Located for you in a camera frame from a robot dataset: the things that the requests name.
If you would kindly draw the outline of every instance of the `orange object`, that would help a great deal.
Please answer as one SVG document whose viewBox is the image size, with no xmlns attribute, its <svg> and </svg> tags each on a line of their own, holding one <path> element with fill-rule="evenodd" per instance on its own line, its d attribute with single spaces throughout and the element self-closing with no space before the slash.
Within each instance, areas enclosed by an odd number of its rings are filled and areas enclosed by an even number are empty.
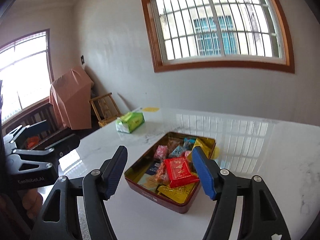
<svg viewBox="0 0 320 240">
<path fill-rule="evenodd" d="M 30 150 L 34 145 L 40 142 L 39 136 L 33 136 L 27 139 L 27 148 Z"/>
<path fill-rule="evenodd" d="M 91 128 L 90 95 L 93 82 L 82 67 L 70 69 L 52 82 L 50 103 L 59 127 Z"/>
</svg>

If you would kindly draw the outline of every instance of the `gold candy wrapper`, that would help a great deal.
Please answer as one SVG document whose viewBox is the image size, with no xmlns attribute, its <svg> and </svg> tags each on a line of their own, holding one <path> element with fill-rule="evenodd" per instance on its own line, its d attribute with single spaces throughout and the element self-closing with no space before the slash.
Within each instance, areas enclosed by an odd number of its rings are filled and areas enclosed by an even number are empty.
<svg viewBox="0 0 320 240">
<path fill-rule="evenodd" d="M 195 183 L 191 183 L 182 187 L 170 188 L 168 186 L 160 186 L 158 191 L 173 201 L 183 204 L 188 198 L 189 193 L 192 191 Z"/>
<path fill-rule="evenodd" d="M 192 148 L 192 150 L 196 147 L 200 146 L 201 149 L 203 150 L 204 154 L 209 157 L 211 149 L 199 138 L 196 139 L 196 142 Z M 192 161 L 192 152 L 188 155 L 187 159 L 191 162 Z"/>
</svg>

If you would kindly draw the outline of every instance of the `wooden window frame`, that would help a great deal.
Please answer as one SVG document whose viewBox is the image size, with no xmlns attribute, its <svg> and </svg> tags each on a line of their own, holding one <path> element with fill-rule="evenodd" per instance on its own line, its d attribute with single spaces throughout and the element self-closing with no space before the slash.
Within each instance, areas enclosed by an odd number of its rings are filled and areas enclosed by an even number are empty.
<svg viewBox="0 0 320 240">
<path fill-rule="evenodd" d="M 152 62 L 154 72 L 166 72 L 182 69 L 193 69 L 193 68 L 210 68 L 210 67 L 239 67 L 239 68 L 256 68 L 275 70 L 287 73 L 295 73 L 294 67 L 294 55 L 292 40 L 289 31 L 289 25 L 286 20 L 284 11 L 280 5 L 279 0 L 269 0 L 275 10 L 279 28 L 283 39 L 285 55 L 285 63 L 272 63 L 272 62 L 261 62 L 261 61 L 250 61 L 250 60 L 208 60 L 208 61 L 196 61 L 196 62 L 163 62 L 161 57 L 161 50 L 159 46 L 159 40 L 156 30 L 156 19 L 154 19 L 152 12 L 151 0 L 141 0 L 144 18 L 146 21 L 148 39 L 150 44 Z"/>
<path fill-rule="evenodd" d="M 2 46 L 0 46 L 0 49 L 3 50 L 5 49 L 7 46 L 9 46 L 11 43 L 18 41 L 18 40 L 23 40 L 24 38 L 28 37 L 28 36 L 32 36 L 34 34 L 37 33 L 41 33 L 41 32 L 46 32 L 46 38 L 47 38 L 47 65 L 48 65 L 48 73 L 49 73 L 49 79 L 50 79 L 50 83 L 52 83 L 54 81 L 54 76 L 53 76 L 53 71 L 52 71 L 52 65 L 51 65 L 51 54 L 50 54 L 50 29 L 44 29 L 44 30 L 40 30 L 37 32 L 33 32 L 33 33 L 29 33 L 26 35 L 23 35 L 17 39 L 14 39 Z M 24 117 L 25 115 L 27 115 L 28 113 L 30 113 L 31 111 L 34 111 L 35 109 L 40 108 L 41 106 L 43 106 L 44 104 L 49 103 L 49 97 L 43 98 L 40 101 L 33 103 L 32 105 L 22 109 L 20 112 L 14 114 L 13 116 L 11 116 L 10 118 L 8 118 L 7 120 L 5 120 L 2 123 L 2 127 L 8 126 L 10 123 L 13 123 L 15 121 L 17 121 L 18 119 Z"/>
</svg>

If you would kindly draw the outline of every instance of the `white marble table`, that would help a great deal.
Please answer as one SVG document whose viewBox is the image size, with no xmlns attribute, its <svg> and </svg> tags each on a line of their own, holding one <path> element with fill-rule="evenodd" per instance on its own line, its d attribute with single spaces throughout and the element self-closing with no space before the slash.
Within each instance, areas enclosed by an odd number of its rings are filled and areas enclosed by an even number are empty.
<svg viewBox="0 0 320 240">
<path fill-rule="evenodd" d="M 253 117 L 160 109 L 143 112 L 145 124 L 132 134 L 118 133 L 111 123 L 81 140 L 80 146 L 60 161 L 60 175 L 70 179 L 100 168 L 119 145 L 128 149 L 126 169 L 168 131 L 215 138 L 221 168 L 237 176 L 263 177 L 289 228 L 300 239 L 320 209 L 320 127 Z M 44 196 L 50 191 L 42 191 Z M 119 240 L 202 239 L 215 202 L 201 189 L 186 214 L 154 203 L 129 188 L 122 176 L 105 206 Z M 88 238 L 83 200 L 79 214 L 84 239 Z M 242 210 L 238 197 L 230 239 L 237 239 Z"/>
</svg>

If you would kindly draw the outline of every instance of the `yellow sticky note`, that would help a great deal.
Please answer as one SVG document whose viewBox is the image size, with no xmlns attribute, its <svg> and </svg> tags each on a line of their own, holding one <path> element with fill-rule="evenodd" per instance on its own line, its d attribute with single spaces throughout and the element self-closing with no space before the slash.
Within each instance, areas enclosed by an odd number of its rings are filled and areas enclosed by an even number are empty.
<svg viewBox="0 0 320 240">
<path fill-rule="evenodd" d="M 144 108 L 144 109 L 142 109 L 142 111 L 144 111 L 144 112 L 156 112 L 156 111 L 158 111 L 160 108 L 157 108 L 157 107 L 146 107 L 146 108 Z"/>
</svg>

